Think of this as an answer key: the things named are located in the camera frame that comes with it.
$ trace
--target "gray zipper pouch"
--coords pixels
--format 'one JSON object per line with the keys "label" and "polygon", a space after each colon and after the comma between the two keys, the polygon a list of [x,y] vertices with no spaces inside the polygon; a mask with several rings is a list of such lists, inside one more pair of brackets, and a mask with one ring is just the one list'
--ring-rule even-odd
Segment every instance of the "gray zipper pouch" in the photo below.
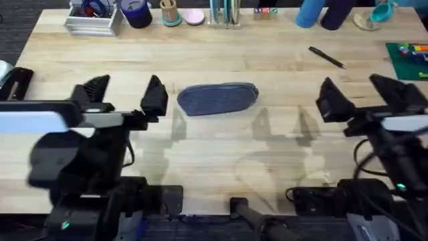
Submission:
{"label": "gray zipper pouch", "polygon": [[259,96],[251,83],[202,84],[180,92],[177,101],[188,116],[221,114],[245,110]]}

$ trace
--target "pink lid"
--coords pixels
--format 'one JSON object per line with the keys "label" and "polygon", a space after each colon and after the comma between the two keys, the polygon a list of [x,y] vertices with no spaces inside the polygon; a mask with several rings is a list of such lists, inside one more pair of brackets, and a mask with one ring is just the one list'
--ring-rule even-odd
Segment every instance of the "pink lid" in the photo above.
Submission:
{"label": "pink lid", "polygon": [[205,15],[200,9],[188,9],[185,11],[185,21],[190,25],[199,25],[205,21]]}

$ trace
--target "wooden table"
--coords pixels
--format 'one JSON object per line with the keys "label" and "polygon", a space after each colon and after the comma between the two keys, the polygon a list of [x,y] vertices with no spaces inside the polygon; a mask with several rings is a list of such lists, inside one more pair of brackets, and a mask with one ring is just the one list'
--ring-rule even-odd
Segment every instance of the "wooden table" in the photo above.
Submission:
{"label": "wooden table", "polygon": [[[254,21],[252,10],[243,9],[243,29],[220,30],[165,27],[160,11],[152,10],[148,28],[124,22],[118,37],[86,37],[64,29],[67,10],[45,10],[17,65],[35,71],[27,99],[65,99],[75,84],[109,74],[105,101],[118,110],[139,108],[150,76],[158,75],[170,96],[168,115],[148,131],[132,133],[137,160],[123,175],[182,185],[184,214],[227,214],[234,196],[247,197],[265,214],[293,214],[284,196],[288,187],[334,185],[354,169],[358,139],[344,138],[343,123],[323,123],[315,107],[325,77],[358,106],[382,104],[368,77],[395,78],[385,42],[428,42],[411,8],[397,9],[376,32],[359,30],[351,19],[338,31],[302,29],[294,24],[297,12],[280,9],[276,21]],[[315,56],[309,46],[347,70]],[[177,94],[187,86],[222,82],[254,83],[258,102],[245,111],[200,117],[188,117],[178,106]],[[427,83],[418,86],[428,94]],[[47,192],[25,182],[29,150],[40,137],[1,135],[0,212],[50,211]]]}

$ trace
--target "black cable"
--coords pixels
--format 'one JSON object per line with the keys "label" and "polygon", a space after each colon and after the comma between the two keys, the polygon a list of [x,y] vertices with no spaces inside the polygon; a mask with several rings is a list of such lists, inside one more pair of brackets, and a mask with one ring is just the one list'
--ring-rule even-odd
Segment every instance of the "black cable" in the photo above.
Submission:
{"label": "black cable", "polygon": [[[428,126],[423,127],[419,130],[413,131],[409,134],[403,135],[399,138],[396,138],[395,140],[393,140],[392,142],[382,146],[378,153],[381,154],[383,152],[385,152],[386,150],[390,149],[391,147],[394,147],[395,145],[400,145],[402,143],[405,143],[407,141],[410,141],[411,139],[418,137],[419,135],[428,133]],[[356,166],[355,170],[354,170],[354,175],[353,175],[353,180],[357,181],[360,172],[362,171],[362,168],[364,168],[371,160],[373,160],[373,158],[376,156],[375,152],[372,151],[371,153],[369,153],[361,162],[358,163],[358,165]],[[396,223],[396,225],[400,226],[402,229],[408,231],[409,233],[411,233],[412,235],[414,235],[415,237],[417,237],[420,240],[426,241],[426,239],[418,234],[416,231],[414,231],[412,228],[408,227],[406,224],[400,222],[398,219],[396,219],[396,217],[394,217],[392,214],[386,212],[384,209],[382,209],[381,207],[379,207],[374,201],[372,201],[370,199],[369,196],[367,196],[365,193],[359,191],[359,194],[366,200],[366,202],[368,204],[370,204],[374,209],[376,209],[378,212],[382,213],[383,215],[385,215],[387,218],[389,218],[392,222]]]}
{"label": "black cable", "polygon": [[45,240],[46,238],[47,238],[47,236],[43,236],[43,237],[35,238],[32,240],[28,240],[28,241],[41,241],[41,240]]}
{"label": "black cable", "polygon": [[231,218],[231,217],[229,217],[229,220],[224,221],[224,222],[186,222],[186,221],[184,221],[184,219],[183,219],[182,217],[180,217],[180,216],[177,216],[177,219],[178,219],[181,223],[186,224],[186,225],[190,225],[190,226],[192,226],[192,225],[195,225],[195,226],[204,226],[204,225],[207,225],[207,226],[211,226],[211,225],[226,225],[226,224],[231,224],[231,223],[235,222],[236,220],[238,220],[237,218],[235,219],[235,218]]}
{"label": "black cable", "polygon": [[[354,157],[354,162],[356,165],[358,165],[358,150],[366,142],[368,142],[368,139],[361,140],[359,143],[356,144],[356,146],[354,148],[353,157]],[[370,170],[367,170],[365,168],[361,168],[361,171],[368,173],[368,174],[372,174],[372,175],[379,175],[379,176],[383,176],[383,177],[388,177],[388,174],[383,173],[383,172],[379,172],[379,171],[370,171]]]}
{"label": "black cable", "polygon": [[128,139],[128,141],[126,142],[126,147],[128,147],[129,149],[129,153],[131,154],[131,162],[130,163],[125,163],[122,168],[124,167],[129,167],[130,165],[134,164],[135,162],[135,153],[134,153],[134,149],[132,148],[132,144],[131,141]]}
{"label": "black cable", "polygon": [[380,212],[381,214],[383,214],[385,217],[387,217],[389,220],[391,220],[392,222],[394,222],[397,226],[399,226],[400,228],[408,231],[410,234],[412,234],[414,237],[418,238],[419,240],[422,241],[427,241],[422,235],[418,234],[416,231],[414,231],[412,228],[408,227],[408,225],[402,223],[402,221],[398,220],[396,217],[394,217],[394,215],[388,213],[386,210],[382,209],[381,207],[379,207],[374,201],[371,200],[371,198],[369,196],[367,196],[363,191],[358,191],[358,196],[361,196],[365,199],[365,201],[370,204],[370,206],[372,206],[374,209],[376,209],[378,212]]}
{"label": "black cable", "polygon": [[[379,149],[378,153],[383,153],[386,150],[390,149],[391,147],[394,147],[395,145],[399,145],[402,143],[405,143],[407,141],[410,141],[411,139],[418,137],[419,135],[425,134],[428,132],[428,126],[423,127],[417,131],[413,131],[409,134],[403,135],[399,138],[394,139],[393,141],[391,141],[390,143],[384,145],[383,147],[381,147]],[[373,158],[376,156],[375,152],[372,151],[371,153],[369,153],[361,162],[358,162],[358,165],[355,167],[354,170],[354,175],[353,175],[353,180],[356,181],[358,180],[358,177],[360,175],[361,169],[364,168],[371,160],[373,160]]]}

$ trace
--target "black pen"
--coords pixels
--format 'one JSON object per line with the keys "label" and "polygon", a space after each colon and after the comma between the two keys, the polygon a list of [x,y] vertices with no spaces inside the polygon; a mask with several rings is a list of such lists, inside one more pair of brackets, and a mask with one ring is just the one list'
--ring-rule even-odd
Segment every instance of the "black pen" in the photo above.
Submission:
{"label": "black pen", "polygon": [[340,63],[339,61],[335,60],[334,58],[331,58],[330,56],[323,53],[321,50],[315,48],[315,47],[309,47],[309,50],[316,54],[317,56],[320,56],[321,58],[324,58],[325,60],[329,61],[330,63],[334,64],[335,66],[338,66],[339,68],[346,69],[345,65]]}

